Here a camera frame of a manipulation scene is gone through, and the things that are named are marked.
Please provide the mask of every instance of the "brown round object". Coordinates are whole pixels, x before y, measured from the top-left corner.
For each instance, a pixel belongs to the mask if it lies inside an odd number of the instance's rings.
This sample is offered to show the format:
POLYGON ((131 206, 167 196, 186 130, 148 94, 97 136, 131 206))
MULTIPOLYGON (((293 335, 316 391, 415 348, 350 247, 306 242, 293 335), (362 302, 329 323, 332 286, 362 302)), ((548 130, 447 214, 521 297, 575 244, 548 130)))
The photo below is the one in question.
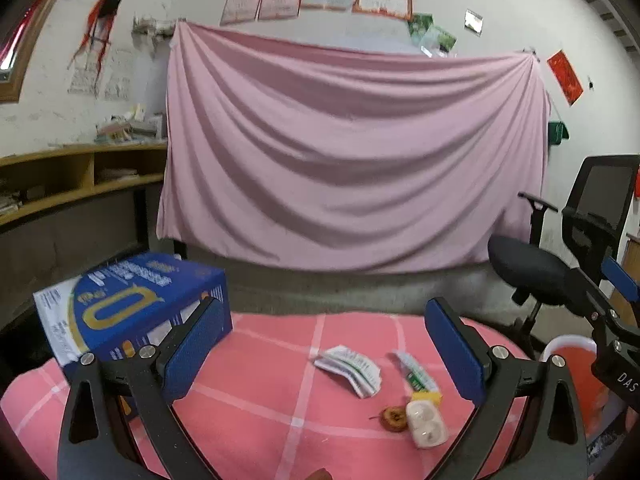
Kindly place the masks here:
POLYGON ((387 431, 393 431, 394 433, 400 433, 406 430, 406 410, 404 406, 393 406, 391 408, 385 408, 380 413, 380 424, 387 431))

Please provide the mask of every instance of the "office chair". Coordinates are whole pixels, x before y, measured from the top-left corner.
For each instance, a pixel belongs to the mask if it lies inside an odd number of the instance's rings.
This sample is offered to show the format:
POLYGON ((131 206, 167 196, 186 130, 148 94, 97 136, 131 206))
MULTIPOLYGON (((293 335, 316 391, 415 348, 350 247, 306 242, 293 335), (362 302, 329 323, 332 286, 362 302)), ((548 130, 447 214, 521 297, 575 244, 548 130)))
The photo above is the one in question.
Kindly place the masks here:
MULTIPOLYGON (((618 256, 639 164, 640 155, 586 158, 562 210, 562 241, 596 285, 603 279, 600 270, 603 259, 618 256)), ((533 209, 529 244, 492 235, 488 251, 498 276, 516 288, 511 299, 519 306, 529 296, 536 300, 536 306, 524 321, 517 319, 511 327, 500 330, 534 358, 530 332, 542 304, 566 305, 571 310, 564 291, 564 277, 570 268, 558 256, 539 247, 545 212, 549 209, 558 212, 558 209, 527 193, 521 192, 518 196, 528 200, 533 209)))

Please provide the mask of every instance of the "pink cloth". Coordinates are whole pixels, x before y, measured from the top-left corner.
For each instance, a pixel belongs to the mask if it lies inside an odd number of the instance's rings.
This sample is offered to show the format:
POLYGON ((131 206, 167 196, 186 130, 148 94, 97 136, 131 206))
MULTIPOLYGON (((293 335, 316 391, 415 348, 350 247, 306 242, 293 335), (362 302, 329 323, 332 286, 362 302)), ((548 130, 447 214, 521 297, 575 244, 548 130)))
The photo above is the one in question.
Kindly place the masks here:
MULTIPOLYGON (((475 326, 491 346, 503 336, 475 326)), ((18 377, 0 401, 11 427, 36 464, 56 479, 56 453, 68 387, 53 360, 18 377)), ((504 458, 524 399, 516 399, 481 476, 504 458)), ((202 365, 190 392, 174 408, 197 446, 225 480, 302 480, 327 469, 335 480, 421 479, 453 443, 472 411, 455 389, 417 316, 235 314, 234 330, 202 365), (374 359, 382 389, 359 399, 346 381, 315 368, 318 348, 345 344, 374 359), (446 444, 415 448, 408 432, 383 430, 372 416, 405 402, 408 385, 388 352, 414 355, 439 384, 446 444)), ((139 420, 131 423, 147 466, 164 474, 139 420)))
POLYGON ((429 59, 179 23, 159 237, 258 264, 413 272, 526 239, 549 101, 530 54, 429 59))

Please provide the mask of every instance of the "silver bolt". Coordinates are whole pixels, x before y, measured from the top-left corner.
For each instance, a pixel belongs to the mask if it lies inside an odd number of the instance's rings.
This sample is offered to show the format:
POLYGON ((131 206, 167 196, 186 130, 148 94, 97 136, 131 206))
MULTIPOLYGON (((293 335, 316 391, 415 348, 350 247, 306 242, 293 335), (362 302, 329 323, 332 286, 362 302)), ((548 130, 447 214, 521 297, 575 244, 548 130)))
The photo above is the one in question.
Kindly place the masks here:
POLYGON ((138 355, 143 359, 149 359, 150 357, 153 357, 155 354, 156 354, 156 347, 153 345, 143 346, 138 352, 138 355))
POLYGON ((498 359, 506 359, 507 357, 509 357, 509 351, 504 347, 504 346, 494 346, 491 349, 491 352, 498 358, 498 359))
POLYGON ((88 366, 91 363, 93 363, 95 361, 95 355, 93 355, 91 352, 87 352, 86 354, 84 354, 81 358, 80 358, 80 363, 83 366, 88 366))
POLYGON ((552 356, 551 357, 551 362, 553 364, 555 364, 559 368, 562 368, 566 364, 566 361, 564 360, 564 358, 562 356, 559 356, 559 355, 552 356))

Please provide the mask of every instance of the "blue box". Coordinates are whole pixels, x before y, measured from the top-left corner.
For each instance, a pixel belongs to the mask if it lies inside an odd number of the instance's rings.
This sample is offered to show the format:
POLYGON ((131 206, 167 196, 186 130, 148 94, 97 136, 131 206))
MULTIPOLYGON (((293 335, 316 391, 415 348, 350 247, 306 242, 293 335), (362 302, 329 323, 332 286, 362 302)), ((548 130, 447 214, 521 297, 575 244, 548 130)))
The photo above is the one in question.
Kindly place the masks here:
POLYGON ((51 349, 70 378, 80 356, 91 351, 103 361, 133 357, 158 346, 181 325, 200 300, 220 300, 223 327, 214 344, 231 332, 225 272, 170 254, 144 253, 36 292, 33 298, 51 349))

